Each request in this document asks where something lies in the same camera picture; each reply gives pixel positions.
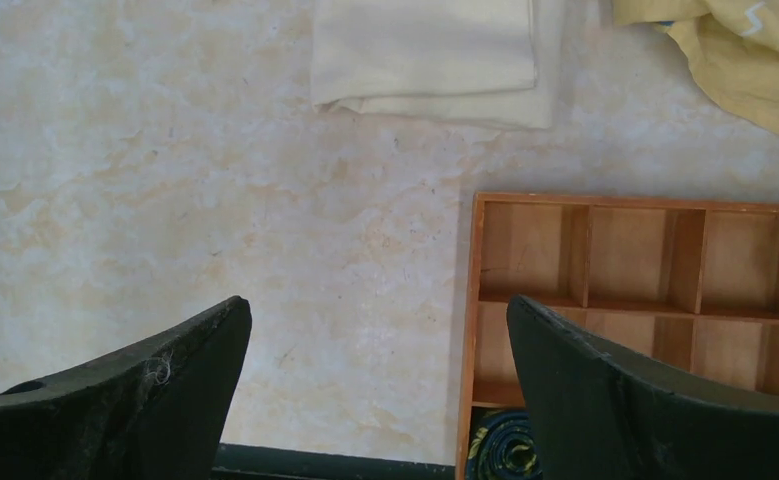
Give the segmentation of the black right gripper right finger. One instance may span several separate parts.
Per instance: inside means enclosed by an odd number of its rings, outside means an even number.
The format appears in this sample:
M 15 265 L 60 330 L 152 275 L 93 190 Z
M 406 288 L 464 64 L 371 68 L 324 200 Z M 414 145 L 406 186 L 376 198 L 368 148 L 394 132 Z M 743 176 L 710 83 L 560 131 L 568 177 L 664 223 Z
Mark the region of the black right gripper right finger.
M 506 323 L 548 479 L 779 479 L 779 396 L 654 360 L 517 295 Z

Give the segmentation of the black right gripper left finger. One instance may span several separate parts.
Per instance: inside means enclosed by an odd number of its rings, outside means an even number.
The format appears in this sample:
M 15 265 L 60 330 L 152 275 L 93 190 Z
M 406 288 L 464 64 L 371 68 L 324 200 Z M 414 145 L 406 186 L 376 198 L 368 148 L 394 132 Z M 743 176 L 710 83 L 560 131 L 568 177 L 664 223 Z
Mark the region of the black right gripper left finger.
M 0 393 L 0 479 L 206 479 L 247 352 L 234 296 Z

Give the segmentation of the cream cloth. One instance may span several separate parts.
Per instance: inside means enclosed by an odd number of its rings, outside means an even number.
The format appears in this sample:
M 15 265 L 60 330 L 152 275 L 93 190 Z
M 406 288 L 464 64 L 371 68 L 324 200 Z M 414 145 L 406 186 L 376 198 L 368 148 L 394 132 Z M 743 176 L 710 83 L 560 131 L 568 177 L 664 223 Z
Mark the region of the cream cloth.
M 493 129 L 552 125 L 563 1 L 318 1 L 311 103 Z

